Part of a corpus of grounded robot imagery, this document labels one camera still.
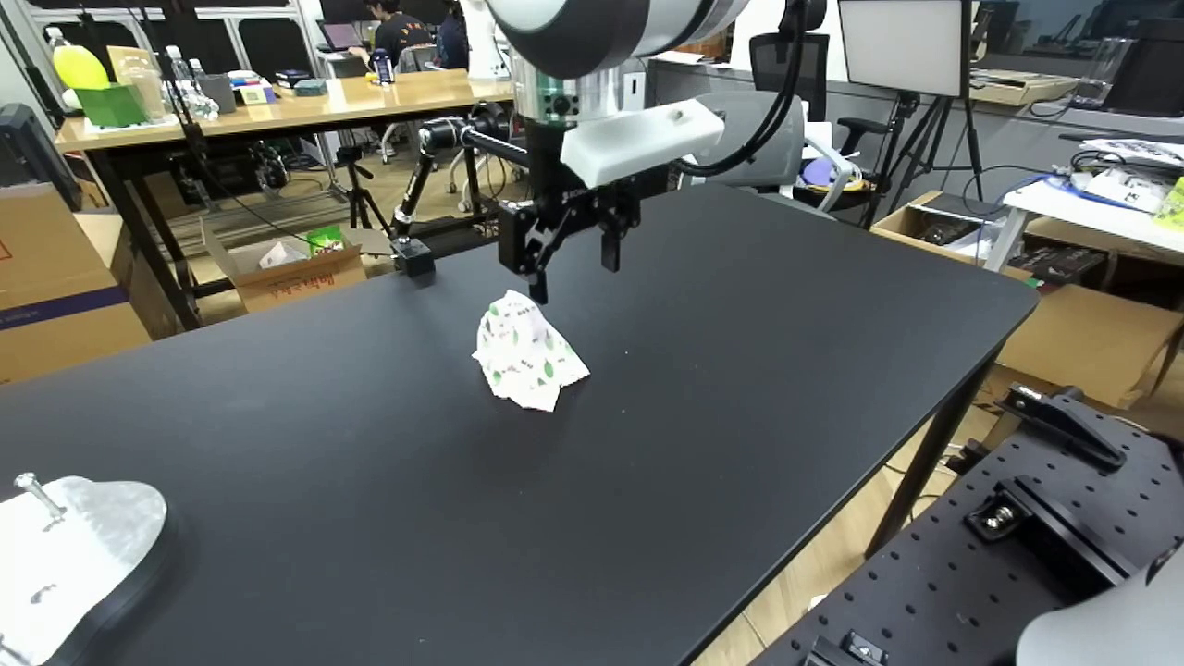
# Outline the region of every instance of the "floor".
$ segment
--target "floor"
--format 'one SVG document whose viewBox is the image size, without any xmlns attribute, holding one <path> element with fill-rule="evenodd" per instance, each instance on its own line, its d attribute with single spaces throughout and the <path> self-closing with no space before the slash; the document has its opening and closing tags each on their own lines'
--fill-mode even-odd
<svg viewBox="0 0 1184 666">
<path fill-rule="evenodd" d="M 409 163 L 370 163 L 378 172 L 374 199 L 380 210 L 394 210 L 394 203 L 409 188 Z M 489 188 L 505 188 L 508 176 L 501 166 L 486 172 Z M 437 176 L 425 188 L 422 219 L 452 214 L 459 209 L 459 197 L 447 188 L 447 176 Z M 281 199 L 243 197 L 241 203 L 231 203 L 205 219 L 182 219 L 179 235 L 184 242 L 184 253 L 195 256 L 200 279 L 219 279 L 224 271 L 207 261 L 200 225 L 219 230 L 224 242 L 253 242 L 268 239 L 273 225 L 281 230 L 306 230 L 321 224 L 342 224 L 346 209 L 331 199 L 331 177 L 325 176 L 299 176 Z M 80 214 L 85 235 L 95 242 L 104 256 L 114 253 L 120 219 L 114 214 Z M 205 319 L 224 321 L 241 316 L 241 303 L 235 293 L 205 300 Z M 1184 358 L 1173 362 L 1162 388 L 1144 401 L 1134 413 L 1136 424 L 1149 424 L 1157 432 L 1173 432 L 1184 440 Z M 983 440 L 997 427 L 997 415 L 975 408 L 961 424 L 954 445 Z M 796 626 L 796 617 L 830 598 L 851 572 L 864 562 L 864 547 L 880 524 L 880 511 L 888 507 L 903 467 L 909 462 L 909 452 L 919 436 L 891 457 L 888 467 L 750 600 L 750 606 L 696 659 L 698 666 L 740 666 L 761 655 L 765 646 L 774 646 L 785 628 Z M 936 499 L 954 483 L 951 470 L 941 470 L 934 487 L 924 489 L 919 511 L 924 511 L 929 499 Z"/>
</svg>

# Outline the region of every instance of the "cardboard box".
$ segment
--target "cardboard box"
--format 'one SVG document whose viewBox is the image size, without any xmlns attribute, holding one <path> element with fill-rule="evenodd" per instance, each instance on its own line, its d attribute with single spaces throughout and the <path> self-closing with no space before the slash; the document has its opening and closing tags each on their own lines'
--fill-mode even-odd
<svg viewBox="0 0 1184 666">
<path fill-rule="evenodd" d="M 367 283 L 362 253 L 357 246 L 346 253 L 317 253 L 310 261 L 264 271 L 261 261 L 273 246 L 299 248 L 302 242 L 281 239 L 281 242 L 241 246 L 226 253 L 211 246 L 219 268 L 236 287 L 247 311 L 273 311 L 294 300 L 306 300 L 306 297 L 321 297 L 321 293 L 338 293 Z"/>
<path fill-rule="evenodd" d="M 1034 108 L 1063 102 L 1077 88 L 1077 78 L 1034 73 L 1034 71 L 975 71 L 971 102 L 997 108 Z"/>
<path fill-rule="evenodd" d="M 50 186 L 0 192 L 0 387 L 145 348 L 147 332 Z"/>
<path fill-rule="evenodd" d="M 878 239 L 971 265 L 923 239 L 909 239 L 914 214 L 903 209 L 872 225 Z M 997 378 L 980 401 L 997 404 L 1010 387 L 1079 388 L 1092 404 L 1130 413 L 1151 395 L 1176 358 L 1184 316 L 1063 287 L 1040 297 L 1038 311 L 1018 326 L 997 358 Z"/>
</svg>

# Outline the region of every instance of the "tripod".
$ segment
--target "tripod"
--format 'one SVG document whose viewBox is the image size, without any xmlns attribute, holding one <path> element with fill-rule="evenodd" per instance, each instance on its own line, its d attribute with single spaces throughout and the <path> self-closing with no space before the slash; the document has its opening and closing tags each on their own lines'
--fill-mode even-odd
<svg viewBox="0 0 1184 666">
<path fill-rule="evenodd" d="M 983 199 L 983 157 L 980 157 L 980 142 L 976 142 L 976 128 L 975 128 L 975 103 L 971 98 L 959 102 L 965 113 L 965 149 L 971 149 L 971 166 L 949 166 L 949 172 L 971 172 L 975 186 L 976 186 L 976 199 Z M 903 192 L 923 177 L 934 176 L 936 166 L 936 151 L 941 142 L 949 134 L 951 113 L 954 113 L 954 98 L 934 98 L 934 103 L 924 108 L 924 114 L 919 120 L 919 128 L 908 134 L 908 142 L 901 146 L 908 120 L 923 108 L 919 94 L 901 94 L 897 98 L 897 114 L 891 114 L 891 131 L 888 131 L 888 146 L 880 151 L 880 166 L 878 166 L 878 199 L 865 209 L 864 225 L 870 230 L 880 199 L 888 188 L 897 188 L 891 209 L 901 209 Z"/>
<path fill-rule="evenodd" d="M 346 166 L 346 176 L 348 176 L 348 192 L 346 192 L 346 199 L 348 199 L 348 225 L 351 225 L 351 230 L 374 230 L 374 219 L 378 219 L 378 225 L 380 225 L 388 239 L 395 239 L 394 225 L 380 219 L 370 188 L 362 188 L 362 177 L 374 183 L 374 176 L 370 176 L 358 158 L 362 158 L 362 149 L 342 149 L 342 151 L 338 151 L 338 166 Z"/>
</svg>

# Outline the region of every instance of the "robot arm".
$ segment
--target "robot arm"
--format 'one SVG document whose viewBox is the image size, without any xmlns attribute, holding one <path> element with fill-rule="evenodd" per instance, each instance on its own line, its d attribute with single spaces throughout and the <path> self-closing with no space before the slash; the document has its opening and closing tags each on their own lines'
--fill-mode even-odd
<svg viewBox="0 0 1184 666">
<path fill-rule="evenodd" d="M 505 60 L 505 33 L 489 14 L 486 0 L 462 0 L 465 14 L 465 39 L 471 39 L 471 78 L 474 83 L 501 83 L 510 73 L 510 65 Z"/>
<path fill-rule="evenodd" d="M 486 7 L 524 60 L 520 71 L 520 114 L 524 114 L 532 177 L 532 203 L 505 214 L 501 261 L 524 273 L 532 300 L 544 303 L 544 268 L 563 239 L 601 224 L 602 265 L 614 271 L 621 265 L 617 246 L 635 225 L 642 176 L 711 149 L 724 131 L 696 102 L 627 114 L 614 88 L 621 66 L 719 33 L 748 0 L 486 0 Z M 769 31 L 802 33 L 823 14 L 825 0 L 785 0 L 785 24 Z M 791 108 L 796 71 L 799 52 L 774 103 L 776 113 L 724 163 L 745 163 L 769 142 Z"/>
</svg>

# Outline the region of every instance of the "desk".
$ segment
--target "desk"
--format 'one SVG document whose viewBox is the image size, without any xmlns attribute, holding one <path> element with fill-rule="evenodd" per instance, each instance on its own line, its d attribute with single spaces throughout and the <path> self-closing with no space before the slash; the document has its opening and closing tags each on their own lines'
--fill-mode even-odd
<svg viewBox="0 0 1184 666">
<path fill-rule="evenodd" d="M 1144 210 L 1079 199 L 1052 183 L 1034 183 L 1025 188 L 1005 192 L 1002 209 L 1010 209 L 1014 214 L 1002 224 L 998 242 L 991 246 L 987 271 L 998 271 L 1010 261 L 1028 219 L 1058 219 L 1066 225 L 1079 225 L 1079 230 L 1094 230 L 1107 239 L 1124 239 L 1157 253 L 1184 256 L 1184 230 L 1155 224 Z"/>
<path fill-rule="evenodd" d="M 140 479 L 179 514 L 110 662 L 682 662 L 1038 303 L 705 186 L 644 203 L 621 273 L 601 235 L 557 256 L 594 378 L 522 415 L 471 358 L 505 288 L 465 253 L 0 394 L 0 470 Z"/>
<path fill-rule="evenodd" d="M 474 103 L 515 102 L 515 84 L 478 84 L 462 71 L 400 73 L 400 84 L 394 88 L 378 88 L 362 78 L 325 84 L 325 98 L 285 98 L 269 108 L 241 108 L 235 114 L 200 121 L 205 137 L 211 142 L 211 149 L 219 149 L 219 142 L 231 137 L 321 134 L 358 121 L 425 120 L 465 113 Z M 193 329 L 193 297 L 207 297 L 219 287 L 200 287 L 189 273 L 184 253 L 145 186 L 145 176 L 164 172 L 166 151 L 179 151 L 184 146 L 182 128 L 172 121 L 152 131 L 88 131 L 80 120 L 71 120 L 58 131 L 55 146 L 58 151 L 85 157 L 94 163 L 135 239 L 135 248 L 145 253 L 182 326 Z"/>
</svg>

